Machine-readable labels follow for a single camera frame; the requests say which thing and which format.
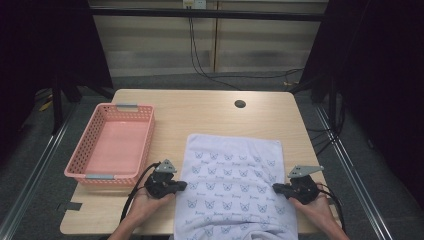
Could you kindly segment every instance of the wooden table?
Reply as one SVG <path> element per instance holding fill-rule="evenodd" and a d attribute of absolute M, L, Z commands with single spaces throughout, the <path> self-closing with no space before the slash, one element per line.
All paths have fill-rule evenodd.
<path fill-rule="evenodd" d="M 236 107 L 237 100 L 244 101 L 246 106 Z M 155 129 L 146 166 L 170 159 L 181 170 L 187 137 L 192 133 L 280 140 L 286 175 L 295 165 L 318 165 L 299 109 L 290 93 L 122 89 L 116 92 L 112 102 L 155 106 Z M 325 183 L 322 172 L 314 173 L 312 177 Z M 66 212 L 60 226 L 62 233 L 112 233 L 130 191 L 129 188 L 78 184 L 71 202 L 82 203 L 82 206 L 79 211 Z M 175 202 L 161 208 L 135 233 L 172 234 L 174 209 Z M 301 213 L 298 213 L 298 226 L 299 233 L 318 231 Z"/>

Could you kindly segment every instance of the gray floor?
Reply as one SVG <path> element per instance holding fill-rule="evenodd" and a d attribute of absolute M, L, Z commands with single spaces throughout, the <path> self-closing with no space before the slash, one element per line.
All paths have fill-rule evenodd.
<path fill-rule="evenodd" d="M 282 73 L 266 73 L 268 76 Z M 264 73 L 252 73 L 252 76 L 264 76 Z M 290 76 L 292 83 L 299 75 Z M 241 90 L 285 91 L 284 77 L 270 79 L 252 79 L 230 77 L 214 79 L 225 81 Z M 151 89 L 213 89 L 235 90 L 235 88 L 201 77 L 197 74 L 162 75 L 150 77 L 122 77 L 114 79 L 115 89 L 151 88 Z M 45 173 L 40 182 L 34 186 L 34 195 L 30 197 L 22 219 L 18 219 L 16 229 L 12 229 L 13 239 L 98 239 L 101 236 L 65 236 L 59 226 L 63 211 L 58 209 L 62 203 L 70 200 L 76 182 L 63 175 L 63 170 L 76 147 L 76 144 L 97 103 L 109 100 L 87 89 L 81 89 L 84 97 L 80 103 L 73 105 L 64 101 L 65 113 L 74 109 L 69 119 L 66 133 L 55 149 L 50 160 L 45 163 Z M 19 141 L 9 156 L 9 163 L 0 170 L 0 220 L 5 223 L 10 211 L 19 199 L 22 189 L 28 184 L 32 171 L 37 168 L 40 157 L 51 139 L 53 112 L 52 108 L 39 112 L 38 107 L 44 102 L 47 93 L 36 98 L 36 107 L 27 119 Z M 317 114 L 317 105 L 310 100 L 308 91 L 295 95 L 296 102 L 309 129 L 322 129 L 323 125 Z M 318 152 L 329 140 L 327 134 L 310 131 L 312 145 Z M 340 136 L 356 171 L 366 186 L 372 201 L 381 213 L 383 222 L 393 239 L 421 239 L 424 236 L 424 217 L 414 199 L 403 185 L 394 177 L 384 163 L 378 149 L 370 148 L 368 138 L 362 132 L 354 118 L 347 112 L 346 122 Z M 347 233 L 351 239 L 379 239 L 370 224 L 369 216 L 363 208 L 351 182 L 349 181 L 339 157 L 332 145 L 319 156 L 320 164 L 325 166 L 324 175 L 329 186 L 343 202 L 343 213 Z M 300 236 L 300 239 L 325 239 L 322 234 Z"/>

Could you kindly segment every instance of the metal rail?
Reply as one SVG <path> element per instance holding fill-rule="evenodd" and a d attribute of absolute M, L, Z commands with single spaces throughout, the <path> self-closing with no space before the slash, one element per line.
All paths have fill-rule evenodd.
<path fill-rule="evenodd" d="M 19 223 L 22 220 L 22 217 L 25 214 L 34 194 L 37 190 L 38 185 L 43 178 L 51 159 L 59 146 L 66 129 L 68 127 L 69 120 L 73 113 L 75 112 L 77 104 L 72 104 L 69 114 L 67 115 L 65 122 L 62 127 L 57 131 L 55 135 L 52 135 L 46 148 L 43 151 L 43 154 L 38 160 L 37 165 L 32 171 L 30 177 L 28 178 L 25 186 L 22 188 L 16 202 L 13 204 L 6 217 L 3 220 L 3 223 L 0 226 L 0 239 L 9 240 L 12 239 L 13 235 L 18 228 Z"/>
<path fill-rule="evenodd" d="M 252 12 L 230 10 L 203 9 L 168 9 L 168 8 L 115 8 L 91 6 L 90 8 L 33 8 L 36 13 L 43 14 L 83 14 L 98 16 L 134 16 L 134 17 L 185 17 L 185 18 L 223 18 L 223 19 L 255 19 L 321 22 L 328 18 L 346 18 L 328 16 L 319 13 L 284 13 L 284 12 Z"/>
<path fill-rule="evenodd" d="M 330 129 L 329 118 L 324 108 L 322 106 L 319 106 L 316 108 L 316 111 L 325 129 Z M 381 240 L 393 240 L 389 228 L 387 227 L 377 206 L 371 199 L 371 196 L 369 195 L 364 183 L 362 182 L 361 177 L 356 171 L 355 166 L 351 161 L 349 155 L 347 154 L 342 142 L 339 138 L 335 137 L 334 133 L 331 130 L 327 131 L 327 133 L 330 140 L 333 141 L 332 145 L 334 147 L 334 150 L 336 151 L 339 157 L 340 163 L 342 164 L 349 178 L 349 181 L 351 182 L 353 189 L 355 190 L 356 195 L 358 196 L 359 201 L 361 202 L 362 207 L 364 208 L 364 211 L 372 227 L 374 228 L 377 237 Z"/>

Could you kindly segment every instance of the white towel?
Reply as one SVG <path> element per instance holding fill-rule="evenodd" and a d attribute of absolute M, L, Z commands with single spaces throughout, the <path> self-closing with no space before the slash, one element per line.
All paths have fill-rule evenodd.
<path fill-rule="evenodd" d="M 284 173 L 279 141 L 190 135 L 175 239 L 297 239 L 295 210 L 272 189 Z"/>

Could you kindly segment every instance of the white wall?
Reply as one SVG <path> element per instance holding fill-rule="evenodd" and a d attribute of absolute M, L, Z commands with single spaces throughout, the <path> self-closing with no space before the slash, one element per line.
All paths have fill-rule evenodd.
<path fill-rule="evenodd" d="M 182 8 L 182 0 L 91 0 L 92 6 Z M 208 1 L 207 9 L 322 13 L 327 1 Z M 194 72 L 186 18 L 95 16 L 112 77 Z M 205 72 L 284 71 L 305 65 L 317 22 L 193 19 Z"/>

